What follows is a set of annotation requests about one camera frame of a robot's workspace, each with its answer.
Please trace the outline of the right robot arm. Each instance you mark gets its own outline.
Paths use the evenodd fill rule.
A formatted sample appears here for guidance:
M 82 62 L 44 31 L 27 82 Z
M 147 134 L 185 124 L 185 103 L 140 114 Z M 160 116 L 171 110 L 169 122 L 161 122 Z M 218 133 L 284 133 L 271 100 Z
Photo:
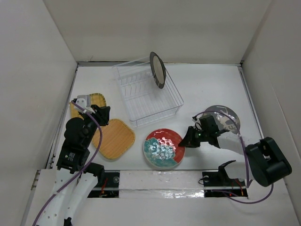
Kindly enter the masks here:
M 188 127 L 179 146 L 198 148 L 201 143 L 208 143 L 244 157 L 244 161 L 230 160 L 219 166 L 217 179 L 222 185 L 228 185 L 234 179 L 244 179 L 248 184 L 256 181 L 268 187 L 292 173 L 290 163 L 274 139 L 247 139 L 228 129 L 219 129 L 212 115 L 194 117 L 194 120 L 195 125 Z

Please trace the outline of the red teal floral plate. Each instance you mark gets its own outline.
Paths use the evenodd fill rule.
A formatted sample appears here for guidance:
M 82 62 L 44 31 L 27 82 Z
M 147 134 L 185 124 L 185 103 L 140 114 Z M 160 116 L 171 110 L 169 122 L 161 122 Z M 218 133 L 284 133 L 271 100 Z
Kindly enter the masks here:
M 172 169 L 179 165 L 185 155 L 180 147 L 182 137 L 171 129 L 157 129 L 151 132 L 143 143 L 146 160 L 156 168 Z

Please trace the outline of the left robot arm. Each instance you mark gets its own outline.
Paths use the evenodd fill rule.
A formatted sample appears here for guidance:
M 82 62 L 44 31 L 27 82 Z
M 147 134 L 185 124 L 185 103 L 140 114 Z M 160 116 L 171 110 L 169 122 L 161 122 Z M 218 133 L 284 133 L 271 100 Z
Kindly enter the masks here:
M 80 117 L 66 123 L 65 141 L 55 171 L 50 198 L 37 214 L 35 226 L 71 226 L 83 202 L 104 183 L 104 167 L 93 163 L 88 149 L 96 131 L 109 123 L 110 107 L 79 107 Z

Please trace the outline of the brown rimmed cream plate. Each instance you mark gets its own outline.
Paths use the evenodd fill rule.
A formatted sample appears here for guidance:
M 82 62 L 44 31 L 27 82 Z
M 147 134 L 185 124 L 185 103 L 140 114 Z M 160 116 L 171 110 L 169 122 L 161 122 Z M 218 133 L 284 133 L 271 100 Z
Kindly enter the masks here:
M 163 89 L 166 81 L 166 68 L 162 59 L 155 53 L 150 53 L 150 68 L 159 89 Z

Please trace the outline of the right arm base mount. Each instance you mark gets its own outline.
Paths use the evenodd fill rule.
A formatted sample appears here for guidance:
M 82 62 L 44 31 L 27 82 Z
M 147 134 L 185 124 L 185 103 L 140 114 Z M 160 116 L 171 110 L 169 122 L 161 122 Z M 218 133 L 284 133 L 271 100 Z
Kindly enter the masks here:
M 244 180 L 230 179 L 225 167 L 235 160 L 223 163 L 217 171 L 203 171 L 198 183 L 204 187 L 206 198 L 209 197 L 247 197 L 247 189 Z

